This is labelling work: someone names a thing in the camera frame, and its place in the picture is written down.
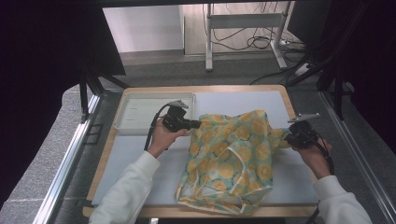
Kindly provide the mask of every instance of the yellow patterned cloth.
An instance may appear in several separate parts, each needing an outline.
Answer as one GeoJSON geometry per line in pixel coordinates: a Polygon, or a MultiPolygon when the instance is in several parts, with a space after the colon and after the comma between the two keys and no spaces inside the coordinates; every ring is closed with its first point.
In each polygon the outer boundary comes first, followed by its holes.
{"type": "Polygon", "coordinates": [[[222,214],[251,214],[272,189],[272,153],[290,147],[283,140],[288,129],[272,129],[264,110],[199,120],[177,202],[222,214]]]}

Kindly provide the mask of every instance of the white sleeve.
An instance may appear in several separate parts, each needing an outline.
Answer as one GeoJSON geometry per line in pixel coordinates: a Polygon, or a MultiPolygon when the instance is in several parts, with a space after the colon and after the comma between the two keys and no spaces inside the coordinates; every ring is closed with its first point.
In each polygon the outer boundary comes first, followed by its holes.
{"type": "Polygon", "coordinates": [[[355,195],[346,192],[335,175],[321,178],[314,188],[319,198],[319,212],[326,224],[372,223],[355,195]]]}
{"type": "Polygon", "coordinates": [[[129,164],[90,216],[90,223],[134,223],[152,187],[160,163],[144,151],[129,164]]]}

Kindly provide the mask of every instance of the white wall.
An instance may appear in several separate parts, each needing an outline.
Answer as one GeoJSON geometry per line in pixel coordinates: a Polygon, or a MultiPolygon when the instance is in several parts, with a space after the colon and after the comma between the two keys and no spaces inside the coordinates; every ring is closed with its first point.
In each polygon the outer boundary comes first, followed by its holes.
{"type": "Polygon", "coordinates": [[[180,6],[104,8],[120,53],[183,49],[180,6]]]}

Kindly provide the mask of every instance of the cuff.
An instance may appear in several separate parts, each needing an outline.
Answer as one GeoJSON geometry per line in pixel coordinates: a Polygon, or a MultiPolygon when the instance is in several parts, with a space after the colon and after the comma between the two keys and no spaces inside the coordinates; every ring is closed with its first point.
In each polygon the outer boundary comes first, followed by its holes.
{"type": "Polygon", "coordinates": [[[320,200],[346,193],[335,175],[328,175],[321,178],[314,184],[314,189],[320,200]]]}
{"type": "Polygon", "coordinates": [[[160,167],[160,162],[147,151],[143,151],[143,154],[137,159],[134,165],[140,168],[147,176],[154,176],[158,167],[160,167]]]}

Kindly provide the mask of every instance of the black cord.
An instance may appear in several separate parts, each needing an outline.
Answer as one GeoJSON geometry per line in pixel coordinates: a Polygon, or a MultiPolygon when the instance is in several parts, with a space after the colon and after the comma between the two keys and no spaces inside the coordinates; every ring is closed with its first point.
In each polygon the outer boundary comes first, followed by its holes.
{"type": "Polygon", "coordinates": [[[146,144],[145,144],[145,151],[147,151],[149,149],[149,142],[151,140],[152,133],[154,132],[154,128],[155,128],[157,119],[160,117],[161,112],[163,112],[163,110],[167,106],[169,106],[169,104],[163,105],[163,107],[161,107],[161,109],[157,112],[157,114],[155,114],[154,119],[152,120],[151,125],[149,126],[148,138],[146,139],[146,144]]]}
{"type": "Polygon", "coordinates": [[[259,5],[256,8],[254,8],[253,14],[256,12],[257,8],[259,8],[261,5],[262,5],[262,2],[259,2],[259,5]]]}
{"type": "MultiPolygon", "coordinates": [[[[259,8],[259,6],[261,6],[261,5],[262,5],[262,3],[259,3],[259,5],[254,9],[254,11],[256,11],[257,8],[259,8]]],[[[204,18],[204,29],[205,29],[205,34],[207,35],[207,30],[206,30],[206,25],[205,25],[205,9],[204,9],[204,4],[202,4],[202,12],[203,12],[203,18],[204,18]]],[[[247,29],[247,28],[242,28],[242,29],[236,31],[235,33],[233,33],[233,34],[231,34],[231,35],[228,35],[228,36],[226,36],[226,37],[223,37],[223,38],[218,38],[218,37],[216,36],[216,30],[213,30],[213,35],[214,35],[215,39],[216,39],[217,41],[219,41],[219,42],[214,42],[214,41],[211,41],[211,42],[212,42],[212,44],[221,45],[221,46],[223,46],[224,48],[232,49],[232,50],[244,50],[244,49],[248,49],[248,48],[266,49],[266,48],[268,48],[268,47],[270,46],[270,43],[271,43],[271,39],[270,39],[270,38],[268,38],[268,37],[266,37],[266,36],[255,36],[255,34],[257,33],[257,31],[258,31],[259,28],[256,28],[256,30],[255,30],[255,32],[254,32],[254,34],[253,34],[253,37],[251,37],[251,38],[249,38],[249,39],[247,40],[247,46],[246,46],[245,48],[235,49],[235,48],[232,48],[232,47],[229,47],[229,46],[227,46],[227,45],[224,45],[224,44],[220,43],[220,41],[223,41],[223,40],[226,40],[226,39],[228,39],[228,38],[231,38],[232,36],[237,35],[237,34],[239,34],[240,32],[242,32],[242,31],[244,31],[244,30],[246,30],[246,29],[247,29]],[[264,47],[259,47],[259,46],[256,45],[256,42],[257,42],[257,41],[263,41],[263,40],[265,40],[265,41],[267,42],[267,44],[266,44],[264,47]]]]}
{"type": "Polygon", "coordinates": [[[291,67],[291,68],[289,68],[289,69],[287,69],[287,70],[285,70],[285,71],[281,71],[281,72],[277,72],[277,73],[272,73],[272,74],[267,74],[267,75],[258,77],[258,78],[256,78],[256,79],[254,79],[253,81],[251,81],[249,85],[251,86],[251,85],[253,85],[255,82],[258,82],[259,80],[261,80],[261,79],[263,79],[263,78],[266,78],[266,77],[273,77],[273,76],[276,76],[276,75],[280,75],[280,74],[283,74],[283,73],[287,73],[287,72],[293,70],[294,68],[295,68],[295,67],[293,66],[293,67],[291,67]]]}
{"type": "Polygon", "coordinates": [[[286,52],[283,54],[283,57],[284,57],[286,60],[288,60],[289,62],[297,63],[297,62],[299,62],[300,60],[293,60],[293,59],[290,59],[290,58],[288,57],[288,53],[303,53],[303,52],[298,52],[298,51],[286,51],[286,52]]]}
{"type": "MultiPolygon", "coordinates": [[[[330,174],[334,175],[334,163],[332,162],[332,157],[330,157],[329,155],[329,150],[326,148],[326,145],[324,144],[324,140],[323,138],[320,136],[319,133],[315,133],[319,138],[321,138],[322,142],[323,142],[323,146],[321,144],[319,144],[317,141],[315,141],[315,139],[313,139],[311,136],[309,136],[307,133],[305,132],[299,132],[301,134],[303,134],[305,137],[307,137],[308,139],[311,140],[311,142],[314,143],[314,145],[319,148],[319,150],[321,151],[321,153],[323,154],[323,157],[325,158],[326,162],[329,164],[329,170],[330,170],[330,174]]],[[[309,223],[315,223],[315,218],[318,216],[319,214],[319,208],[317,207],[317,209],[315,210],[314,214],[312,214],[312,216],[305,222],[305,224],[309,224],[309,223]]]]}
{"type": "Polygon", "coordinates": [[[228,3],[225,4],[225,7],[226,7],[227,10],[230,12],[230,14],[233,14],[233,13],[231,12],[231,10],[228,8],[228,3]]]}

